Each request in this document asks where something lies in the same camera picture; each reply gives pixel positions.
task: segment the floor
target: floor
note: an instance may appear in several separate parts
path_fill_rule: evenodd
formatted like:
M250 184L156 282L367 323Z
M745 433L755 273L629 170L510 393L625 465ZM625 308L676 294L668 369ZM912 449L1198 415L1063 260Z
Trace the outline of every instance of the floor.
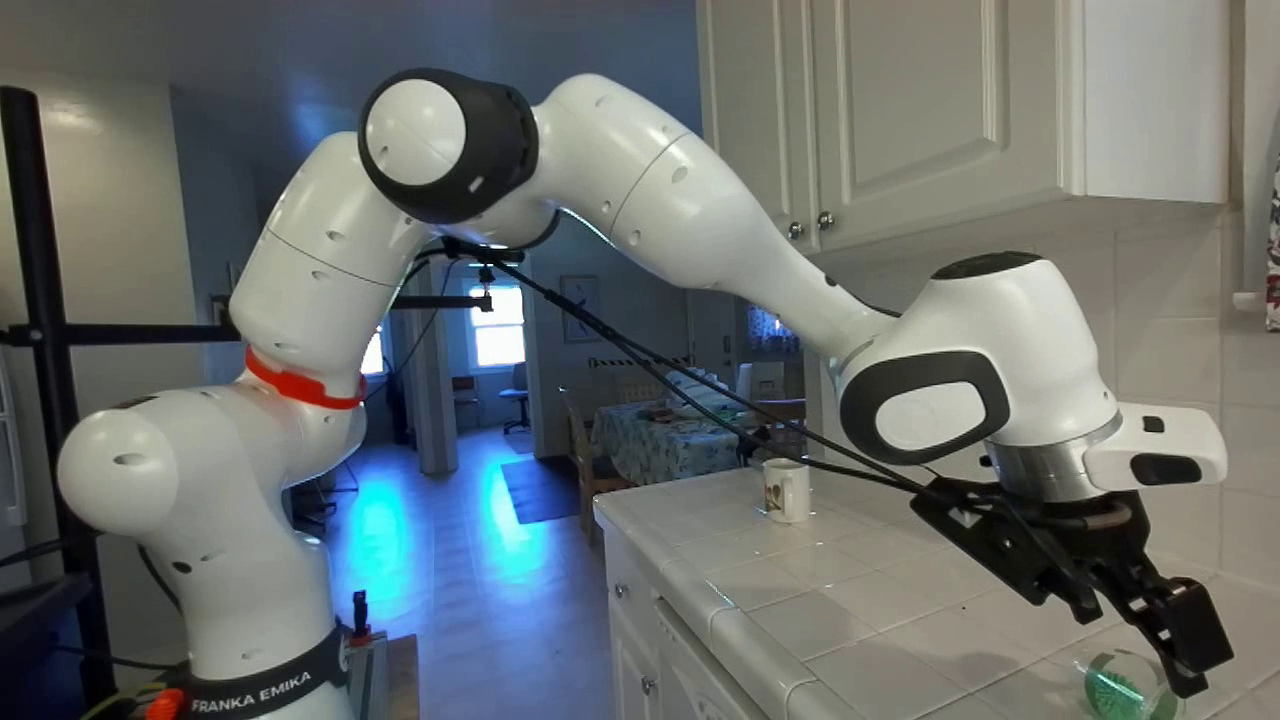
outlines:
M367 591L370 629L417 635L425 720L606 720L602 558L576 525L519 525L499 465L527 433L461 438L429 482L413 449L362 449L326 522L333 596Z

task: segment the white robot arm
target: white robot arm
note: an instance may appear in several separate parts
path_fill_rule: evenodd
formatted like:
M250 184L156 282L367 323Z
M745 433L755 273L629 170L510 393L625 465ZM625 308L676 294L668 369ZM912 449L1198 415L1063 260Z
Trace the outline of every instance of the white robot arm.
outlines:
M1029 601L1080 621L1099 590L1180 692L1231 657L1210 601L1142 558L1137 487L1223 478L1205 413L1132 409L1094 378L1063 275L1023 252L933 275L883 316L809 263L738 178L681 120L602 76L545 106L454 74L388 81L360 132L324 139L283 188L231 294L246 369L89 415L59 492L166 572L190 650L190 717L348 717L319 551L274 496L362 433L360 354L435 242L523 250L569 214L685 289L771 308L827 358L840 422L889 465L988 444L1001 484L926 484L912 508Z

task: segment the white countertop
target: white countertop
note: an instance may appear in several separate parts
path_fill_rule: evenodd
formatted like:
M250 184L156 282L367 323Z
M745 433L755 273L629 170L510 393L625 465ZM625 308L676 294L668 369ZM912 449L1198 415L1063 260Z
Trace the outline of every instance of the white countertop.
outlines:
M769 717L1087 717L1080 670L1113 650L1155 661L1113 608L1075 623L1059 601L1029 604L912 516L907 496L812 482L801 528L760 514L760 478L612 492L606 532L638 547L668 604ZM1209 583L1235 661L1209 672L1189 717L1280 717L1280 601L1214 572Z

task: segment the metal pole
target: metal pole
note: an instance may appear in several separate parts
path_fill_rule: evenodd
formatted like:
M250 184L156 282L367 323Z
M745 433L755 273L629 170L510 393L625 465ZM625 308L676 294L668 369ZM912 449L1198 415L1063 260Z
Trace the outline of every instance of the metal pole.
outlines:
M7 184L10 184L10 221L15 250L24 267L24 295L31 319L31 354L36 354L36 385L40 385L40 415L42 415L42 449L46 468L57 468L57 452L76 425L76 385L71 385L71 354L67 354L67 316L62 316L62 284L57 263L57 233L52 233L52 200L46 200L46 166L42 166L42 132L36 94L0 88L0 124L7 150ZM91 582L80 601L80 643L107 652L107 612L101 591L101 563L91 528L57 496L57 525L62 540L62 572L80 572ZM116 692L110 665L101 657L80 661L85 700L103 700Z

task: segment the ceiling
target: ceiling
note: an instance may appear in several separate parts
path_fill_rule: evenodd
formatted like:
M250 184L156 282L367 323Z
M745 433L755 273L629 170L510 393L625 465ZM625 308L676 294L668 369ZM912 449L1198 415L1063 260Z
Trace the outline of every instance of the ceiling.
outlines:
M691 15L691 0L0 0L0 70L163 81L270 194L417 66L527 100L606 74L695 124Z

